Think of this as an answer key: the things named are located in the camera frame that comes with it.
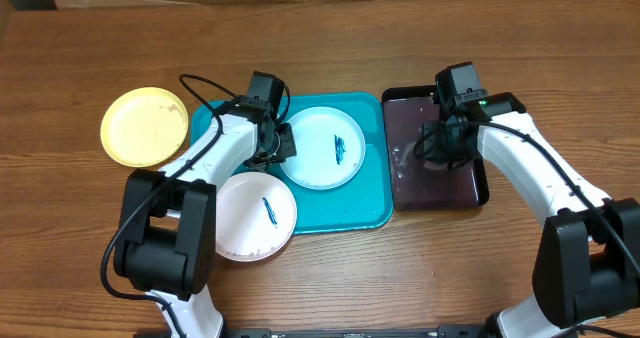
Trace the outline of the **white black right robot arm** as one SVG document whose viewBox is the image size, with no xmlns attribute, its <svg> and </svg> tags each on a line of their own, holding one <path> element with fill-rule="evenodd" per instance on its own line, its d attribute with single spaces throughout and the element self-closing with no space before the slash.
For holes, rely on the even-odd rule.
<svg viewBox="0 0 640 338">
<path fill-rule="evenodd" d="M 480 157 L 511 182 L 543 228 L 532 295 L 490 316 L 484 337 L 574 337 L 639 306 L 639 203 L 614 200 L 544 139 L 511 93 L 439 91 L 440 120 L 414 154 L 453 169 Z"/>
</svg>

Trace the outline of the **light blue plastic plate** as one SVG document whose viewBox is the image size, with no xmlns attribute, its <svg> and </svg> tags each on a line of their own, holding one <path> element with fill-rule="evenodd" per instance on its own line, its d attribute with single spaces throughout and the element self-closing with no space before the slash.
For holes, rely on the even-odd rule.
<svg viewBox="0 0 640 338">
<path fill-rule="evenodd" d="M 328 190 L 346 184 L 363 165 L 366 142 L 362 129 L 347 113 L 312 107 L 293 115 L 296 155 L 281 164 L 284 174 L 308 189 Z"/>
</svg>

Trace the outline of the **yellow plastic plate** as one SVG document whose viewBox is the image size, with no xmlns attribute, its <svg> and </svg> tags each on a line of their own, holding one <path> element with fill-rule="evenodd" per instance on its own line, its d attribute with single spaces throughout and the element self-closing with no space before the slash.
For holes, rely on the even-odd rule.
<svg viewBox="0 0 640 338">
<path fill-rule="evenodd" d="M 188 127 L 188 111 L 174 93 L 142 87 L 123 94 L 109 106 L 101 122 L 100 140 L 115 162 L 149 167 L 178 151 Z"/>
</svg>

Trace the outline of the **green sponge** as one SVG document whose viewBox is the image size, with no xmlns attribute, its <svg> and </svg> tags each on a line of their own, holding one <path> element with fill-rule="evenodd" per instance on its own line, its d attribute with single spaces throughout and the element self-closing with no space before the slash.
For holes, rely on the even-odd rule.
<svg viewBox="0 0 640 338">
<path fill-rule="evenodd" d="M 428 170 L 440 171 L 448 170 L 450 160 L 447 157 L 426 157 L 424 168 Z"/>
</svg>

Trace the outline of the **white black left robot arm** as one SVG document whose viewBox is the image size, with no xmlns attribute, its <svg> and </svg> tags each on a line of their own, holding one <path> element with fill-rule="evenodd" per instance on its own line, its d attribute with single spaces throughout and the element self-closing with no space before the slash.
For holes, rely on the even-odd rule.
<svg viewBox="0 0 640 338">
<path fill-rule="evenodd" d="M 225 320 L 208 280 L 218 251 L 248 260 L 270 256 L 293 235 L 298 207 L 279 179 L 240 165 L 269 165 L 294 155 L 279 97 L 240 96 L 213 109 L 208 131 L 160 171 L 135 170 L 125 186 L 119 227 L 101 265 L 134 290 L 114 297 L 150 301 L 167 337 L 222 337 Z"/>
</svg>

